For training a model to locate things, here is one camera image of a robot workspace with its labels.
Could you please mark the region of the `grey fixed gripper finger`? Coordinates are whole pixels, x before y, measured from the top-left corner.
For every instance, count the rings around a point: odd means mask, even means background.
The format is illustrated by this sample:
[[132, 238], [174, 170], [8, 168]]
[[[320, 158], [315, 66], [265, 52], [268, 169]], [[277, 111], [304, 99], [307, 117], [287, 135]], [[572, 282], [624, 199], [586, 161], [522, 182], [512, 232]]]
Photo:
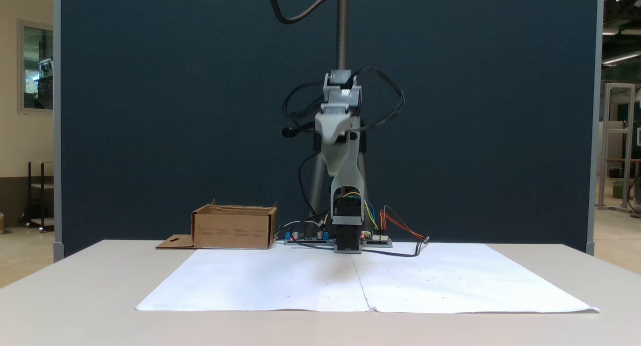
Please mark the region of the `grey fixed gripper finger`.
[[350, 142], [350, 132], [321, 132], [320, 148], [334, 147]]

